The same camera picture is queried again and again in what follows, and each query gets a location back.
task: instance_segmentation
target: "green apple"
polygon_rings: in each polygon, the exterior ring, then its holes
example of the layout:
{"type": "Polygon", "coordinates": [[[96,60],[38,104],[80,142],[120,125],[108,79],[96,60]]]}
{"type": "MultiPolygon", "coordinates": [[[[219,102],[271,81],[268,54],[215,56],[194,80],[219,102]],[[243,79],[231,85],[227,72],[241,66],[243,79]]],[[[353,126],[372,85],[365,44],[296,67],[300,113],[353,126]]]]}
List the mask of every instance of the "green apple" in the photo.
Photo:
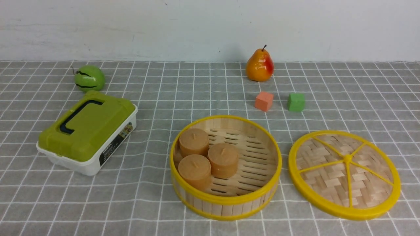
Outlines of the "green apple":
{"type": "Polygon", "coordinates": [[[74,74],[74,83],[82,92],[100,91],[105,85],[105,75],[98,67],[85,65],[74,74]]]}

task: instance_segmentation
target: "foam block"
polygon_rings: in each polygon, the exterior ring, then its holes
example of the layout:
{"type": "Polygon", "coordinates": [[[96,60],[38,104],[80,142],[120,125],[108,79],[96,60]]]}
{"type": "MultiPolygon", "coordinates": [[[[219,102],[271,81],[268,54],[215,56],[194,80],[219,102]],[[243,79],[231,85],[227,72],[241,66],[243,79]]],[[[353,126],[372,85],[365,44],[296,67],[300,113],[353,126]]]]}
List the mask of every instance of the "foam block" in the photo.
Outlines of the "foam block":
{"type": "Polygon", "coordinates": [[[305,108],[305,95],[303,93],[291,93],[287,99],[289,111],[301,112],[305,108]]]}
{"type": "Polygon", "coordinates": [[[264,112],[268,111],[273,105],[274,95],[261,91],[255,99],[255,108],[260,109],[264,112]]]}

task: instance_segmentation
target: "fake fruit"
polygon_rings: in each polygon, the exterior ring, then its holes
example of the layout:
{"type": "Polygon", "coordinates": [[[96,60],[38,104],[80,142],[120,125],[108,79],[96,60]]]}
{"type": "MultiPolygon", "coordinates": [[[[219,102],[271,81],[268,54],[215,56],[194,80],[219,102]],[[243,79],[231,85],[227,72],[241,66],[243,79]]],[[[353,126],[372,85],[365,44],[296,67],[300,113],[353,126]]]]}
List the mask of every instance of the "fake fruit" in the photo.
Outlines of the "fake fruit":
{"type": "Polygon", "coordinates": [[[274,63],[265,50],[266,46],[257,49],[247,62],[245,72],[250,80],[264,82],[269,80],[274,73],[274,63]]]}
{"type": "Polygon", "coordinates": [[[74,73],[74,83],[82,91],[100,91],[105,85],[105,75],[101,69],[93,65],[85,65],[74,73]]]}

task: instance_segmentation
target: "bamboo steamer lid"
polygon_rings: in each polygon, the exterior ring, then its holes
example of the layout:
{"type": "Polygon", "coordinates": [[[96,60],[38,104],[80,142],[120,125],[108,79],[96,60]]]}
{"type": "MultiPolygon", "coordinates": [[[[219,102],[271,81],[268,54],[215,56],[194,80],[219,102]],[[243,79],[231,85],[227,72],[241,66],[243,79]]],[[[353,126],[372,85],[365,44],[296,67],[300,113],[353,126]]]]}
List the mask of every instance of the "bamboo steamer lid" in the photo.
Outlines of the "bamboo steamer lid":
{"type": "Polygon", "coordinates": [[[289,153],[289,173],[309,202],[349,220],[381,216],[401,191],[398,172],[386,154],[342,131],[317,131],[297,140],[289,153]]]}

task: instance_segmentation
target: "orange cube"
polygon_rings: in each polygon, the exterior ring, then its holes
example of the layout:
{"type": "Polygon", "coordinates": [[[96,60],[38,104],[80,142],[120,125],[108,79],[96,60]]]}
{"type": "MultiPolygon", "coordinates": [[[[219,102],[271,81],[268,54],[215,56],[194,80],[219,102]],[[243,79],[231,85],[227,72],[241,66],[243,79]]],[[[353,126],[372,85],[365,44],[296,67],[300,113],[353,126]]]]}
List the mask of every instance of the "orange cube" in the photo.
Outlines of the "orange cube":
{"type": "Polygon", "coordinates": [[[261,91],[255,99],[255,108],[260,109],[264,112],[268,111],[273,105],[274,95],[261,91]]]}

